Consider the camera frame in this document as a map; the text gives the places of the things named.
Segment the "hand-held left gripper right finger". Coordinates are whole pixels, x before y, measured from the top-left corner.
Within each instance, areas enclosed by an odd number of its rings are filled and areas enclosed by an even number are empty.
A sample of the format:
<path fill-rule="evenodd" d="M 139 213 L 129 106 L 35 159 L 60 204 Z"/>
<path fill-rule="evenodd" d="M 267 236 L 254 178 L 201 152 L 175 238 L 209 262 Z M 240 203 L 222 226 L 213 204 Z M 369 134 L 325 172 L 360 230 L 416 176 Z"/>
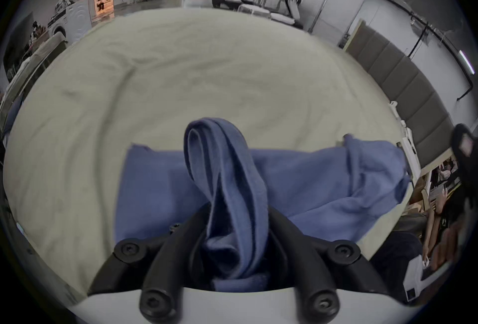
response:
<path fill-rule="evenodd" d="M 341 308 L 338 288 L 390 297 L 356 243 L 305 235 L 271 206 L 268 219 L 267 291 L 294 288 L 300 321 L 332 321 Z"/>

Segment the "person's right hand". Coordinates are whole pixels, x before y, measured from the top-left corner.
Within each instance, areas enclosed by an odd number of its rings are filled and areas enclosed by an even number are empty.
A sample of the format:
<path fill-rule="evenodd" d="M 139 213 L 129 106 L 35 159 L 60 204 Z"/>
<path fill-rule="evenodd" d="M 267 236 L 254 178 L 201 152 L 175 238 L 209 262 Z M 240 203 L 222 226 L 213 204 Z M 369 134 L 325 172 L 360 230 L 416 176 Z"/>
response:
<path fill-rule="evenodd" d="M 445 262 L 455 259 L 461 228 L 461 222 L 457 221 L 444 230 L 440 242 L 434 247 L 432 252 L 430 267 L 433 271 L 438 270 Z"/>

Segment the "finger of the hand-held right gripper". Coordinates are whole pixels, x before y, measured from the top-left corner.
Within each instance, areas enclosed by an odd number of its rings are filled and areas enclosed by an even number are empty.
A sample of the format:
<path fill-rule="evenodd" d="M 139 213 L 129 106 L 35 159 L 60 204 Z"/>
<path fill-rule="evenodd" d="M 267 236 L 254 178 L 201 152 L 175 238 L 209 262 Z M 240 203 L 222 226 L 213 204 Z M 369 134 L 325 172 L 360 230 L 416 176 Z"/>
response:
<path fill-rule="evenodd" d="M 478 183 L 478 139 L 464 124 L 457 124 L 451 136 L 451 149 L 465 184 Z"/>

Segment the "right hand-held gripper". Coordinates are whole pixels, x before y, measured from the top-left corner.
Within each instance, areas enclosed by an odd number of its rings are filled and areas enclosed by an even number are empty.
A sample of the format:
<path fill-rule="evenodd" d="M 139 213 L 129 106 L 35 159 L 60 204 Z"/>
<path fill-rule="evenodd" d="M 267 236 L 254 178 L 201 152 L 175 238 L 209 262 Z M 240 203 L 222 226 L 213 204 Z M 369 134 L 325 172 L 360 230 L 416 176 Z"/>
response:
<path fill-rule="evenodd" d="M 422 255 L 411 259 L 404 276 L 404 292 L 407 303 L 416 300 L 421 292 L 447 272 L 447 262 L 437 270 L 432 270 L 429 262 L 424 261 Z"/>

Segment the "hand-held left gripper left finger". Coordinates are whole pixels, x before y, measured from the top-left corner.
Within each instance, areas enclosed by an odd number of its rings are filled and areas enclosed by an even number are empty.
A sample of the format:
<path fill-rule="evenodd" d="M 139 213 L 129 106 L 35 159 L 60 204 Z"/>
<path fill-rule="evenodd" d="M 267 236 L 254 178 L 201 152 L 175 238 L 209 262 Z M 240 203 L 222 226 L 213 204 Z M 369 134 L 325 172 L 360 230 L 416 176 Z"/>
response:
<path fill-rule="evenodd" d="M 139 311 L 147 321 L 179 323 L 185 287 L 213 290 L 202 247 L 210 211 L 210 203 L 203 205 L 169 234 L 118 242 L 94 277 L 87 296 L 140 289 Z"/>

